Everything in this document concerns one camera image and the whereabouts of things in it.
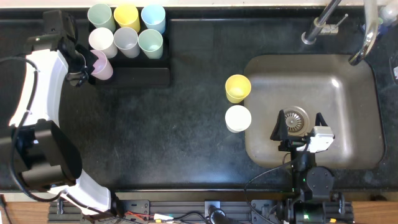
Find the metal sink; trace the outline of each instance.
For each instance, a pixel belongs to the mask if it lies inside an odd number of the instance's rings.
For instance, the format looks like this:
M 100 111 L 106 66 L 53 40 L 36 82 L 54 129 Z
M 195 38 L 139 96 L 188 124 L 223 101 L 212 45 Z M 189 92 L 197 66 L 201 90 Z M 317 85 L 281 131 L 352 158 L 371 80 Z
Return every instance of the metal sink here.
M 318 153 L 318 166 L 370 169 L 384 154 L 376 86 L 366 62 L 348 63 L 349 55 L 263 55 L 244 70 L 252 89 L 244 100 L 252 123 L 246 151 L 263 167 L 282 163 L 286 152 L 269 138 L 278 112 L 285 110 L 289 133 L 303 136 L 321 112 L 336 138 Z

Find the drain strainer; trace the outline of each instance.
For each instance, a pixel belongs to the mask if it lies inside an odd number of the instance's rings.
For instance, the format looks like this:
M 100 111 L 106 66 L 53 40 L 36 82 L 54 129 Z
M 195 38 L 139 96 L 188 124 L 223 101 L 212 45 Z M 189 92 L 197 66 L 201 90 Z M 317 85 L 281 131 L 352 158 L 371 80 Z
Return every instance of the drain strainer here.
M 307 132 L 310 118 L 308 114 L 298 106 L 290 106 L 284 109 L 287 130 L 290 135 L 298 136 Z

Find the chrome faucet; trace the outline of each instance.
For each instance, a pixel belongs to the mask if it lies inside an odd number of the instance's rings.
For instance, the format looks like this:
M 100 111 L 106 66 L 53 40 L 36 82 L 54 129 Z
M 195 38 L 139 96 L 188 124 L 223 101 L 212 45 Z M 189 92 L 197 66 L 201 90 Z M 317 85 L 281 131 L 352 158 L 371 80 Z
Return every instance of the chrome faucet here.
M 318 35 L 335 35 L 338 32 L 338 26 L 347 18 L 345 17 L 336 25 L 328 25 L 326 21 L 329 19 L 331 13 L 337 8 L 341 0 L 331 0 L 327 7 L 323 10 L 320 17 L 314 19 L 311 28 L 308 32 L 304 32 L 301 36 L 304 44 L 314 44 Z M 350 65 L 357 65 L 361 62 L 367 54 L 371 51 L 374 41 L 377 37 L 377 30 L 379 28 L 377 2 L 376 0 L 363 0 L 366 18 L 366 30 L 362 47 L 358 52 L 352 55 L 348 62 Z

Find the cup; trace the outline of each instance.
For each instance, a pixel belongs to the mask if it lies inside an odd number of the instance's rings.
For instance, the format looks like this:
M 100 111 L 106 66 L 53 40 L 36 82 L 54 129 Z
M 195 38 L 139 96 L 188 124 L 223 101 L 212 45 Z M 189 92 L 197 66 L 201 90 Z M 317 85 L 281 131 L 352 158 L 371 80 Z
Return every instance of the cup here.
M 106 4 L 96 4 L 87 12 L 88 20 L 97 28 L 105 27 L 114 32 L 116 26 L 111 8 Z
M 141 11 L 141 18 L 148 29 L 154 29 L 161 34 L 166 30 L 166 12 L 161 5 L 145 6 Z
M 98 57 L 98 60 L 93 65 L 94 71 L 91 74 L 100 80 L 107 80 L 111 78 L 113 74 L 113 68 L 109 60 L 106 58 L 104 52 L 100 50 L 91 50 L 91 52 Z
M 130 27 L 118 29 L 113 35 L 113 42 L 118 49 L 128 58 L 139 55 L 138 34 Z
M 113 33 L 107 28 L 93 30 L 88 37 L 88 42 L 95 50 L 104 52 L 107 58 L 113 58 L 118 53 L 118 48 L 113 43 Z
M 139 47 L 150 59 L 159 59 L 163 54 L 163 37 L 160 32 L 147 29 L 138 37 Z
M 231 103 L 240 103 L 251 91 L 248 78 L 243 75 L 233 75 L 225 83 L 226 97 Z
M 251 124 L 250 111 L 241 105 L 232 106 L 225 113 L 225 123 L 232 133 L 244 131 Z
M 122 4 L 114 10 L 113 16 L 120 27 L 130 27 L 139 32 L 139 16 L 135 5 Z

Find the wooden floor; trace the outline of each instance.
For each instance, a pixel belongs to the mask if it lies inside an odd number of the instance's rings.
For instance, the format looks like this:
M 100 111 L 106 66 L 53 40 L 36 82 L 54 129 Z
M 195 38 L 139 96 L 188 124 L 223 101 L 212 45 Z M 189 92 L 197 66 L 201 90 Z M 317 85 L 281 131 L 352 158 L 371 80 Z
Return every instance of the wooden floor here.
M 47 222 L 48 203 L 9 202 L 13 224 L 43 224 Z M 353 202 L 355 224 L 398 223 L 398 202 Z M 2 223 L 8 224 L 1 209 Z

